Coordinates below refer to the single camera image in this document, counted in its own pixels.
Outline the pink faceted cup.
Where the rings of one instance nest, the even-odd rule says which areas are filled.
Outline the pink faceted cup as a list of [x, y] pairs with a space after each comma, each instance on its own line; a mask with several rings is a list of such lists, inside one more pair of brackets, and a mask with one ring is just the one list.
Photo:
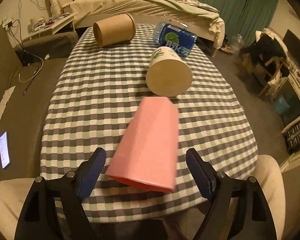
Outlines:
[[142, 99], [106, 170], [111, 179], [147, 191], [172, 192], [179, 112], [167, 97]]

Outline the white paper cup with print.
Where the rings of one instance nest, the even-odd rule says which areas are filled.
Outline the white paper cup with print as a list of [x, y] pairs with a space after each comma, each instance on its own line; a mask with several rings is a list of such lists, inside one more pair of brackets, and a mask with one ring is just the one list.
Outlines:
[[159, 47], [151, 55], [146, 84], [151, 92], [169, 98], [178, 96], [191, 86], [190, 67], [170, 47]]

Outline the brown cardboard cup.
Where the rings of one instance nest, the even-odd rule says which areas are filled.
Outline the brown cardboard cup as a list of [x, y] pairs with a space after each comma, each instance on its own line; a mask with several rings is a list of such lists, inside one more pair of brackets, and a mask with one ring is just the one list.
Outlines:
[[131, 41], [136, 35], [136, 24], [131, 14], [119, 14], [93, 24], [93, 33], [99, 47]]

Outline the smartphone with lit screen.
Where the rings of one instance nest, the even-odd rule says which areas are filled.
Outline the smartphone with lit screen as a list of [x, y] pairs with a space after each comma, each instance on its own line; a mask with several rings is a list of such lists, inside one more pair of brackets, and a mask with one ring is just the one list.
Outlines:
[[0, 136], [0, 160], [1, 160], [1, 166], [3, 169], [5, 169], [10, 164], [7, 132], [4, 132]]

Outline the black plastic crate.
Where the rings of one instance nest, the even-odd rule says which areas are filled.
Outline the black plastic crate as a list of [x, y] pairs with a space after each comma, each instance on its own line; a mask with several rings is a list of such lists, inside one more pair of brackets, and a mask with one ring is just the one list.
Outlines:
[[289, 154], [300, 150], [300, 121], [283, 133], [287, 152]]

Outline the white folded paper strip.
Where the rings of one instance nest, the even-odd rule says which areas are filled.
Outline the white folded paper strip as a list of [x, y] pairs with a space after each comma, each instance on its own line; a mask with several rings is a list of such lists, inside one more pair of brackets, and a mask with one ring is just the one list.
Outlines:
[[0, 121], [1, 121], [1, 118], [2, 118], [2, 115], [5, 111], [5, 108], [7, 106], [7, 103], [9, 101], [9, 99], [11, 98], [13, 92], [15, 90], [15, 86], [5, 90], [3, 96], [2, 96], [2, 99], [0, 101]]

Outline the blue plastic basket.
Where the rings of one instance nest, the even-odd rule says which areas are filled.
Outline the blue plastic basket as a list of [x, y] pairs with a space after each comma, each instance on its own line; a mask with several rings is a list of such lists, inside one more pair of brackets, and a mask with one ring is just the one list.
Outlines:
[[286, 101], [284, 95], [280, 95], [274, 101], [274, 107], [278, 115], [283, 115], [289, 110], [289, 104]]

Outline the checkered tablecloth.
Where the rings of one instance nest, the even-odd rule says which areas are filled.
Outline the checkered tablecloth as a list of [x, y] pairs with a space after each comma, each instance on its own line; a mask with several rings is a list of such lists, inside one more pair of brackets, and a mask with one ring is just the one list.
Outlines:
[[172, 99], [159, 98], [146, 85], [154, 27], [136, 26], [129, 42], [101, 48], [88, 28], [72, 50], [52, 94], [43, 127], [40, 174], [60, 178], [89, 159], [97, 148], [106, 151], [110, 165], [122, 138], [133, 128], [128, 145], [136, 148], [125, 170], [138, 168], [156, 174], [169, 159], [164, 139], [178, 113], [178, 148], [173, 190], [151, 191], [110, 178], [103, 172], [92, 194], [83, 202], [91, 222], [115, 223], [158, 218], [204, 202], [186, 165], [185, 154], [194, 148], [215, 170], [245, 179], [256, 166], [258, 148], [253, 130], [232, 87], [209, 58], [194, 47], [185, 63], [193, 80], [186, 92]]

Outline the grey sofa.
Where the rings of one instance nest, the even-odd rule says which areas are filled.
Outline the grey sofa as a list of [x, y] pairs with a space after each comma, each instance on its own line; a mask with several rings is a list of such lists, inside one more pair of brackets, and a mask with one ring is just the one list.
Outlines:
[[73, 31], [28, 40], [24, 46], [30, 56], [24, 66], [24, 53], [11, 46], [0, 26], [0, 101], [5, 90], [15, 86], [0, 121], [0, 136], [7, 132], [10, 156], [5, 169], [0, 160], [0, 181], [39, 175], [47, 108], [77, 41], [78, 35]]

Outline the chair with clothes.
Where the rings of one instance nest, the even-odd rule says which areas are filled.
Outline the chair with clothes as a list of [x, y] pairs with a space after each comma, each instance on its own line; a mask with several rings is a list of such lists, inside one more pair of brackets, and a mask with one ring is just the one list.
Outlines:
[[263, 86], [258, 97], [275, 97], [288, 80], [289, 55], [283, 40], [268, 28], [255, 31], [254, 42], [241, 49], [243, 68]]

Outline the black television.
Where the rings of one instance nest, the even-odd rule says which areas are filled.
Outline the black television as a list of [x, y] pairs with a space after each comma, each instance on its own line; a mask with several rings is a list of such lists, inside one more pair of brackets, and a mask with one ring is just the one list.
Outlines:
[[300, 40], [299, 38], [292, 33], [289, 29], [287, 30], [283, 42], [286, 45], [288, 52], [297, 62], [298, 67], [300, 68]]

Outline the large water jug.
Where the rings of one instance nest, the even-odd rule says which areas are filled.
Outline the large water jug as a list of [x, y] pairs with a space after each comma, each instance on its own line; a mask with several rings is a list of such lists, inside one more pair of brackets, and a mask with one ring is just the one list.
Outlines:
[[230, 40], [230, 49], [233, 54], [238, 54], [244, 47], [243, 37], [240, 34], [233, 36]]

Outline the green curtain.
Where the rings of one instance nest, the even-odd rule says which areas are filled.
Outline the green curtain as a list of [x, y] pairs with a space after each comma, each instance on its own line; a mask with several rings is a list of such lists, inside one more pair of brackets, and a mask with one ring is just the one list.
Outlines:
[[219, 10], [227, 39], [239, 34], [244, 44], [255, 40], [255, 31], [269, 27], [279, 0], [198, 0]]

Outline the wall power strip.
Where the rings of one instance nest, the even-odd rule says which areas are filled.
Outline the wall power strip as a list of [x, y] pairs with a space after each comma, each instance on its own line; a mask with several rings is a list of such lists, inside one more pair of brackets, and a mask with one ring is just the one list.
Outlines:
[[5, 31], [8, 31], [8, 29], [12, 26], [14, 19], [13, 18], [2, 18], [0, 20], [0, 25], [3, 27]]

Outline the bed with white frame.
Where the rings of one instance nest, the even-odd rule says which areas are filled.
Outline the bed with white frame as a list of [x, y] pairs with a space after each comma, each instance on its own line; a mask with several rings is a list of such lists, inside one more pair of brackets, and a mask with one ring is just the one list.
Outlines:
[[138, 23], [156, 25], [167, 14], [187, 24], [188, 31], [212, 41], [215, 49], [221, 48], [225, 37], [225, 23], [219, 13], [186, 4], [161, 0], [50, 0], [50, 3], [53, 14], [74, 14], [77, 28], [124, 13], [131, 14]]

